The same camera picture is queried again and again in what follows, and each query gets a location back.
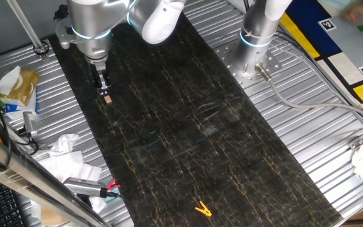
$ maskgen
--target small wooden block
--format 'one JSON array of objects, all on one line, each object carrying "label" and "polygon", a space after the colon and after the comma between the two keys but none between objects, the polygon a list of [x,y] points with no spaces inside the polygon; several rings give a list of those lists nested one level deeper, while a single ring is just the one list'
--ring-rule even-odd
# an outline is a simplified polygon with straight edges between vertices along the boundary
[{"label": "small wooden block", "polygon": [[105,96],[105,101],[107,104],[110,104],[112,102],[112,99],[110,98],[110,96]]}]

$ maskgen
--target metal rail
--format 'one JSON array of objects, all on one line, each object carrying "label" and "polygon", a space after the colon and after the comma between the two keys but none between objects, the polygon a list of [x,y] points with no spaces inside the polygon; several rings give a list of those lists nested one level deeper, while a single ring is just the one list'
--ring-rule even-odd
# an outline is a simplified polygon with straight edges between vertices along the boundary
[{"label": "metal rail", "polygon": [[[0,143],[0,163],[5,163],[7,158],[8,148]],[[0,172],[0,182],[80,227],[109,227],[32,157],[15,148],[7,170]]]}]

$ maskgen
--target person's hand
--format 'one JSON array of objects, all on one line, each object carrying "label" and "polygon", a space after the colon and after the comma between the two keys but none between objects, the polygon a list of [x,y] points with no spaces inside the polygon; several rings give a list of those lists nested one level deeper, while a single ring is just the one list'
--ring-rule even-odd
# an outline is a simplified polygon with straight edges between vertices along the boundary
[{"label": "person's hand", "polygon": [[363,22],[363,3],[347,9],[343,12],[343,16],[349,22],[362,23]]}]

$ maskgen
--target gray cable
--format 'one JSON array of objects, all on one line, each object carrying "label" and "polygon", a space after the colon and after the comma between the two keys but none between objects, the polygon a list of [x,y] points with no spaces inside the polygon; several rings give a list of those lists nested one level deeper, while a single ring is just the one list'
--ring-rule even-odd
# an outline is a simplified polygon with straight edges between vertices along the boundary
[{"label": "gray cable", "polygon": [[290,106],[290,107],[294,107],[294,108],[340,107],[340,108],[346,108],[347,110],[355,111],[355,112],[363,115],[363,110],[360,110],[360,109],[355,108],[355,107],[351,107],[350,105],[345,105],[345,104],[340,104],[340,103],[320,103],[320,104],[315,104],[315,105],[293,104],[293,103],[287,101],[284,97],[282,97],[282,95],[276,89],[276,87],[274,85],[274,82],[272,80],[270,80],[268,83],[270,84],[271,88],[274,90],[275,94],[281,99],[281,101],[283,103],[285,103],[286,105]]}]

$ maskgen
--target orange clothespin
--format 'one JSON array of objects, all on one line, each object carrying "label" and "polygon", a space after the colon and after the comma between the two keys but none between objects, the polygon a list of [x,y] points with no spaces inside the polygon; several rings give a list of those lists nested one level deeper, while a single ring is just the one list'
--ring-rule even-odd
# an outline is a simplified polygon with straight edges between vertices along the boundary
[{"label": "orange clothespin", "polygon": [[204,203],[202,201],[200,201],[200,203],[201,203],[201,206],[203,207],[203,209],[200,209],[200,208],[197,208],[197,207],[195,207],[195,209],[200,211],[201,213],[205,214],[207,217],[211,217],[212,214],[208,210],[208,208],[204,205]]}]

